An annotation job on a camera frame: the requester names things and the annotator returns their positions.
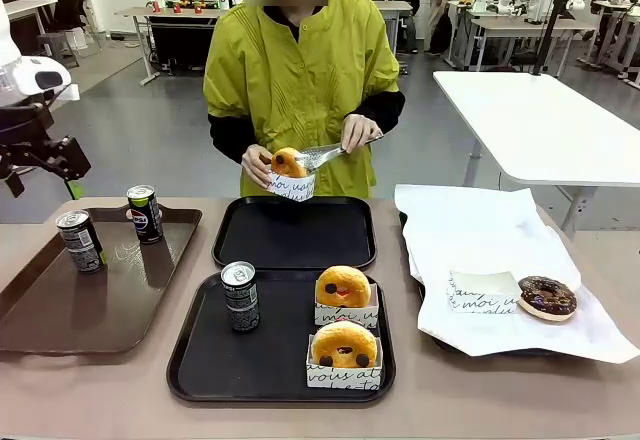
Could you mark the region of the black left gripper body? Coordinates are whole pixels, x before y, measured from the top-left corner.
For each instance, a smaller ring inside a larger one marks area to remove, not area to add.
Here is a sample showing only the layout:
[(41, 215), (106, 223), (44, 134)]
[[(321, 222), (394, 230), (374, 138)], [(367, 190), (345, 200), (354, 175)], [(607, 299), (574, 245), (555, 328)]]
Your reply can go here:
[(45, 103), (0, 107), (0, 170), (33, 166), (54, 170), (52, 140), (47, 129), (53, 119)]

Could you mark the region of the black Pepsi can green rim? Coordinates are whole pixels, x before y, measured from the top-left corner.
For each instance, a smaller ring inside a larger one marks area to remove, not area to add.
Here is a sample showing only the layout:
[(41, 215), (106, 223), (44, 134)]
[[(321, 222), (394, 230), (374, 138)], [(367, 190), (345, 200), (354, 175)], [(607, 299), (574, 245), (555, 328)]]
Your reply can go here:
[(133, 186), (127, 191), (129, 212), (137, 238), (143, 244), (152, 244), (163, 237), (159, 204), (152, 186)]

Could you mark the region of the yellow smiley face donut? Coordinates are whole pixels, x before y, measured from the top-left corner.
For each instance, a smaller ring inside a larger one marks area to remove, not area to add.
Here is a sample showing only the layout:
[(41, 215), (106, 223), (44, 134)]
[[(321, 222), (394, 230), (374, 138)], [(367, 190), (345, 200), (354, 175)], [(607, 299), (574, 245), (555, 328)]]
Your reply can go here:
[(364, 308), (371, 299), (371, 287), (364, 273), (350, 266), (332, 266), (316, 281), (316, 302), (341, 308)]
[(273, 153), (271, 158), (271, 171), (275, 174), (289, 178), (304, 178), (308, 175), (307, 169), (298, 162), (300, 152), (291, 147), (285, 147)]
[(316, 365), (332, 368), (370, 368), (378, 359), (376, 337), (365, 327), (341, 320), (321, 327), (311, 342)]

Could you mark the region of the white script-print paper box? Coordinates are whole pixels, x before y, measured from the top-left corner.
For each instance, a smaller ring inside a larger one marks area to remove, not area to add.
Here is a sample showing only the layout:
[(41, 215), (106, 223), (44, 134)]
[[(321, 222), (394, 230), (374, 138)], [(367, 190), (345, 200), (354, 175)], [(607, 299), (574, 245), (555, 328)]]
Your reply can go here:
[(303, 178), (292, 178), (274, 172), (269, 173), (267, 191), (295, 202), (304, 202), (314, 196), (315, 174)]
[(510, 272), (471, 274), (451, 271), (447, 298), (456, 313), (513, 314), (521, 289)]

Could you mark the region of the silver metal tongs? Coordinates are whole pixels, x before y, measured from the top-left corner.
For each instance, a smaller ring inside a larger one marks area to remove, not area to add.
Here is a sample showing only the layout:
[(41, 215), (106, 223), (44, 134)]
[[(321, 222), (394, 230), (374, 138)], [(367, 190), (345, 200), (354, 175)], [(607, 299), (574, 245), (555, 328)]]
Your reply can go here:
[(346, 150), (339, 143), (336, 143), (300, 151), (293, 155), (293, 159), (296, 165), (307, 171), (313, 171), (345, 153)]

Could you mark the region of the yellow face donut front box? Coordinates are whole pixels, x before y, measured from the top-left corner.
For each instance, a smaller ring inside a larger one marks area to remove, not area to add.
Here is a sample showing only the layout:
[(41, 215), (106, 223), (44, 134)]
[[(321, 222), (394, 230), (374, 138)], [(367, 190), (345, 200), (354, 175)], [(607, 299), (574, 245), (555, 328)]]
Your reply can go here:
[(383, 349), (381, 340), (376, 337), (377, 359), (374, 367), (334, 368), (321, 366), (313, 362), (311, 345), (313, 335), (308, 340), (308, 358), (306, 360), (306, 385), (310, 388), (379, 390), (385, 378)]

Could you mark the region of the person's left forearm black sleeve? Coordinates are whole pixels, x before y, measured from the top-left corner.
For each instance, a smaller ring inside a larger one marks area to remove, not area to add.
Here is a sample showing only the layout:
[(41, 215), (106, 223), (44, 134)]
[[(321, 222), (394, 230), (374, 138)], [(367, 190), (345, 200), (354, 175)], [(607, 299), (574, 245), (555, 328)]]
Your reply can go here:
[(383, 134), (393, 130), (405, 105), (401, 91), (380, 92), (363, 100), (355, 113), (374, 121)]

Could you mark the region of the person's right forearm black sleeve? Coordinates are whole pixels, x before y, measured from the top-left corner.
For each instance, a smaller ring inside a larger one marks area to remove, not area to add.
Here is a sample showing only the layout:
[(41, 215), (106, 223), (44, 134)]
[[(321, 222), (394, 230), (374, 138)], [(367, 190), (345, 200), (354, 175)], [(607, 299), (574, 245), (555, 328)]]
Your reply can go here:
[(250, 117), (218, 117), (209, 114), (208, 121), (213, 146), (237, 164), (241, 163), (247, 149), (257, 143)]

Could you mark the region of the person's left hand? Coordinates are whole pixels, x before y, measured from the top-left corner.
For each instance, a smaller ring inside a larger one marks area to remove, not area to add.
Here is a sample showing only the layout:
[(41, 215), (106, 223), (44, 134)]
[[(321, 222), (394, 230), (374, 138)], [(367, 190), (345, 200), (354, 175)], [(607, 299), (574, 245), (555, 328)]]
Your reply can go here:
[(341, 133), (341, 147), (348, 153), (365, 146), (370, 140), (383, 135), (377, 123), (364, 115), (349, 114), (345, 117)]

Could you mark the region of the black backpack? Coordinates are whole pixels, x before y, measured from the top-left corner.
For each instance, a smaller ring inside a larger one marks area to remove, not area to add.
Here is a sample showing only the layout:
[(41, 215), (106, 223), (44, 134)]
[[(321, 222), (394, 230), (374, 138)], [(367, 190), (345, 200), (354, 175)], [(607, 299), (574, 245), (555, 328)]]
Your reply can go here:
[(57, 31), (85, 27), (86, 23), (82, 21), (86, 16), (84, 1), (56, 0), (52, 27)]

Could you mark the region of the large black plastic tray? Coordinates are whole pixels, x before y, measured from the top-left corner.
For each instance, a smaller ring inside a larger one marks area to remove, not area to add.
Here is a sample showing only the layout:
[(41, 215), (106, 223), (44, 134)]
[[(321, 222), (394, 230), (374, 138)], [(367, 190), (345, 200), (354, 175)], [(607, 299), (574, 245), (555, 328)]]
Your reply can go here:
[(314, 319), (316, 270), (260, 270), (256, 274), (260, 321), (248, 332), (230, 326), (219, 274), (196, 290), (169, 360), (170, 391), (187, 402), (367, 403), (393, 385), (396, 363), (387, 315), (374, 335), (381, 341), (380, 385), (361, 378), (361, 388), (310, 387), (319, 372), (306, 366)]

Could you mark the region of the seated person in dark clothes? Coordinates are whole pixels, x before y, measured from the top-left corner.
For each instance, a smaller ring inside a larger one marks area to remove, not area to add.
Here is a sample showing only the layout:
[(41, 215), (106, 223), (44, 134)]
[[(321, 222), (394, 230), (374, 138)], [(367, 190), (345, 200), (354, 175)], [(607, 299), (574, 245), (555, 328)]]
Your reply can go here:
[(417, 54), (415, 15), (420, 8), (420, 0), (399, 0), (411, 6), (410, 11), (401, 13), (402, 27), (398, 31), (398, 45), (405, 53)]

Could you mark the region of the black tray under paper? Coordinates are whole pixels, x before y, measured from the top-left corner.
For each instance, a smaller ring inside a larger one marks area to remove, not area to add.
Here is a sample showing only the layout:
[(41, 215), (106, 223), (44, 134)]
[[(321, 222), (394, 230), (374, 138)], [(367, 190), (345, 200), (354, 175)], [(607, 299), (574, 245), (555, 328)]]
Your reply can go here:
[[(400, 225), (402, 227), (404, 227), (407, 223), (408, 220), (408, 216), (404, 213), (399, 212), (398, 213), (398, 218), (400, 221)], [(418, 286), (418, 295), (420, 300), (424, 300), (425, 297), (425, 287), (424, 285), (422, 285), (420, 282), (419, 286)], [(465, 355), (467, 357), (469, 357), (468, 354), (465, 354), (464, 352), (462, 352), (459, 349), (456, 349), (455, 347), (453, 347), (452, 345), (449, 345), (448, 343), (441, 341), (439, 339), (437, 339), (436, 337), (432, 336), (431, 334), (428, 334), (432, 340), (432, 342), (437, 345), (440, 349), (447, 351), (447, 352), (451, 352), (451, 353), (456, 353), (456, 354), (460, 354), (460, 355)], [(513, 351), (505, 351), (505, 352), (498, 352), (498, 353), (494, 353), (494, 354), (488, 354), (488, 356), (496, 356), (496, 355), (501, 355), (501, 356), (509, 356), (509, 357), (521, 357), (521, 358), (543, 358), (543, 357), (560, 357), (560, 356), (571, 356), (569, 354), (565, 354), (565, 353), (560, 353), (560, 352), (554, 352), (554, 351), (550, 351), (550, 350), (545, 350), (545, 349), (540, 349), (540, 348), (529, 348), (529, 349), (520, 349), (520, 350), (513, 350)]]

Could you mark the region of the white side table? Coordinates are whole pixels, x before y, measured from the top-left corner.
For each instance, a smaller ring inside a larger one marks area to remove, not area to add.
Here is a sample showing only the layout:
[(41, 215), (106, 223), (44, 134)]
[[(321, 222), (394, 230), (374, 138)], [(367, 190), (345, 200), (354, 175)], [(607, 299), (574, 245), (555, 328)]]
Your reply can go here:
[(640, 130), (550, 75), (436, 71), (433, 78), (475, 137), (463, 184), (489, 153), (511, 180), (569, 187), (561, 224), (573, 237), (596, 191), (640, 188)]

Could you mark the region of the grey background work table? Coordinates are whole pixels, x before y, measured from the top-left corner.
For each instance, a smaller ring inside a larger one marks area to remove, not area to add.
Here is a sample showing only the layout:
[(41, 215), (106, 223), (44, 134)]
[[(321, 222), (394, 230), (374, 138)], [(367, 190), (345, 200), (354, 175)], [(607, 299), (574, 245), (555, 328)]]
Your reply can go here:
[(474, 13), (449, 1), (452, 36), (442, 59), (459, 71), (526, 67), (539, 53), (547, 24), (533, 24), (522, 16)]

